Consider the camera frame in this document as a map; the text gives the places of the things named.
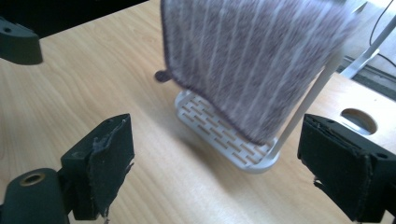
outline wooden table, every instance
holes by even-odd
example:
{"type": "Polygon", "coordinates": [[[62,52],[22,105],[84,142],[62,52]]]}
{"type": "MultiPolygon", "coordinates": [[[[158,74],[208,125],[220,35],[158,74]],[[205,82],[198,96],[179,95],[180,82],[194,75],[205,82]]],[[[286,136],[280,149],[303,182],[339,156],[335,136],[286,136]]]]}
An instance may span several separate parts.
{"type": "MultiPolygon", "coordinates": [[[[164,68],[159,12],[149,1],[46,37],[40,65],[0,62],[0,202],[10,180],[59,170],[91,129],[130,113],[135,165],[111,223],[350,223],[296,157],[301,125],[272,170],[249,175],[177,119],[180,88],[153,78],[164,68]]],[[[334,75],[309,112],[333,119],[347,107],[373,116],[368,138],[396,153],[396,104],[351,80],[334,75]]]]}

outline drying rack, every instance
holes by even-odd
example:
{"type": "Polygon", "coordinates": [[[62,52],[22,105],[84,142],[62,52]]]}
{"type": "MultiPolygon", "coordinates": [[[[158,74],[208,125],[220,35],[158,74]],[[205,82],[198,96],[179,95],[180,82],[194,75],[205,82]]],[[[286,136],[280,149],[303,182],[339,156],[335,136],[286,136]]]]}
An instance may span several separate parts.
{"type": "Polygon", "coordinates": [[[341,63],[343,52],[337,51],[326,63],[279,139],[274,138],[263,146],[241,136],[214,106],[194,92],[184,90],[178,94],[177,116],[239,169],[251,174],[263,173],[276,163],[283,144],[341,63]]]}

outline cloth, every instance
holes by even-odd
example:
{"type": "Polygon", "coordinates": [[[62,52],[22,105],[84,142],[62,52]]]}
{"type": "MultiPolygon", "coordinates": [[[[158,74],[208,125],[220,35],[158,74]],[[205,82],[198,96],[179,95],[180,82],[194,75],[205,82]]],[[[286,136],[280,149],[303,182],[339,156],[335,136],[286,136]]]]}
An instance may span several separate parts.
{"type": "Polygon", "coordinates": [[[341,48],[354,18],[319,0],[162,0],[167,73],[263,145],[341,48]]]}

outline screw hole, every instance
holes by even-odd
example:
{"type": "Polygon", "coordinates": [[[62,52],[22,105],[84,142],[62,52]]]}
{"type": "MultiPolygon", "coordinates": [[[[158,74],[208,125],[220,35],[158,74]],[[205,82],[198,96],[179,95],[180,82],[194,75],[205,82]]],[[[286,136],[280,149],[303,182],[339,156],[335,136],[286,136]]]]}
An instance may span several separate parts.
{"type": "Polygon", "coordinates": [[[44,174],[31,174],[21,180],[21,186],[28,187],[41,182],[46,176],[44,174]]]}
{"type": "Polygon", "coordinates": [[[3,28],[4,32],[6,33],[11,33],[11,29],[9,29],[8,27],[3,28]]]}
{"type": "Polygon", "coordinates": [[[387,158],[388,158],[388,156],[385,155],[385,154],[383,154],[383,153],[376,153],[375,155],[376,155],[377,157],[381,158],[381,159],[387,159],[387,158]]]}

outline metal stand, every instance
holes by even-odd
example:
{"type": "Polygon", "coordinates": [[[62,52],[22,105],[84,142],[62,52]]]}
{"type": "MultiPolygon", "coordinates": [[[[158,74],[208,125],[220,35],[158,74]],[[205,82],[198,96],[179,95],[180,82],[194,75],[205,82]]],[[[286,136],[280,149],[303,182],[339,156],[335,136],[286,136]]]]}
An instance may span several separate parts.
{"type": "Polygon", "coordinates": [[[393,29],[396,27],[396,16],[389,22],[387,27],[385,27],[384,31],[378,36],[372,46],[363,52],[361,56],[359,56],[352,64],[350,64],[344,71],[341,73],[344,77],[353,78],[358,72],[368,63],[370,60],[374,58],[375,55],[379,52],[379,46],[384,42],[384,40],[390,35],[393,29]]]}

